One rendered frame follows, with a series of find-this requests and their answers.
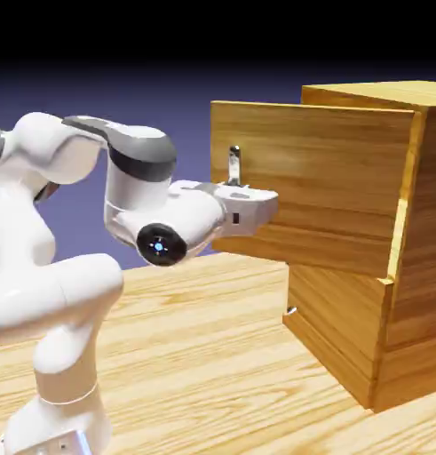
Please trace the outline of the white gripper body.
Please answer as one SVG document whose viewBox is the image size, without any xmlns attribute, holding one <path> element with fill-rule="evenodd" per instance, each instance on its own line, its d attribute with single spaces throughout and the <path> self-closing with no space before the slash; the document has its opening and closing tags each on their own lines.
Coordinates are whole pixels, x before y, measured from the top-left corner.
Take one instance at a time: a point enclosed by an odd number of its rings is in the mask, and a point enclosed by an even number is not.
<svg viewBox="0 0 436 455">
<path fill-rule="evenodd" d="M 278 210 L 278 194 L 271 190 L 218 184 L 217 199 L 224 205 L 227 228 L 258 228 Z"/>
</svg>

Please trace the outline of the curved silver door handle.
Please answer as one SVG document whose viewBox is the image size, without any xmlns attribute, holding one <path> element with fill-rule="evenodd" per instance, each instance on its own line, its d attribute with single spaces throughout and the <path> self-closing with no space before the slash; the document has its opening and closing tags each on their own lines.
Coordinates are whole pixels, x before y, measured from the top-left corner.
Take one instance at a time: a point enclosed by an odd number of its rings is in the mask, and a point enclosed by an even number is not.
<svg viewBox="0 0 436 455">
<path fill-rule="evenodd" d="M 241 149 L 233 145 L 228 151 L 228 186 L 240 187 L 241 184 Z"/>
</svg>

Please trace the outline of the large wood cabinet door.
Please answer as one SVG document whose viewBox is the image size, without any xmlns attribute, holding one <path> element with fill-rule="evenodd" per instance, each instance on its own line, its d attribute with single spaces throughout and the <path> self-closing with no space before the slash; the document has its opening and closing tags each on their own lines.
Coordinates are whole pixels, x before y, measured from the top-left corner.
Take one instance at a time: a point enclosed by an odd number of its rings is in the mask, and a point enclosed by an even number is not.
<svg viewBox="0 0 436 455">
<path fill-rule="evenodd" d="M 213 102 L 212 179 L 236 146 L 242 182 L 279 196 L 256 235 L 215 248 L 386 277 L 413 125 L 410 110 Z"/>
</svg>

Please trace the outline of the small wood cabinet door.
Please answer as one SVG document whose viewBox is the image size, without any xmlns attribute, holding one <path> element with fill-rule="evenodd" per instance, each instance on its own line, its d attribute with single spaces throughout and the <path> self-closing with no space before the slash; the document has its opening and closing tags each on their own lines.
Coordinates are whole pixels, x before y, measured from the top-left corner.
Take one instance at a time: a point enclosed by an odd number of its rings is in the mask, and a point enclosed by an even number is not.
<svg viewBox="0 0 436 455">
<path fill-rule="evenodd" d="M 308 266 L 289 268 L 282 317 L 318 361 L 366 409 L 373 407 L 393 280 Z"/>
</svg>

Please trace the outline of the light wood cabinet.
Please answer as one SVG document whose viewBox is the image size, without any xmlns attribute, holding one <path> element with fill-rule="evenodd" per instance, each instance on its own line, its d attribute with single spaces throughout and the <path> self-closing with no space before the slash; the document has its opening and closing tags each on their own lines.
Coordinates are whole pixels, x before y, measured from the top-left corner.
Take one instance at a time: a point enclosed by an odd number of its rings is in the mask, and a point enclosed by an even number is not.
<svg viewBox="0 0 436 455">
<path fill-rule="evenodd" d="M 436 392 L 436 82 L 316 84 L 305 104 L 414 112 L 386 277 L 393 280 L 375 412 Z"/>
</svg>

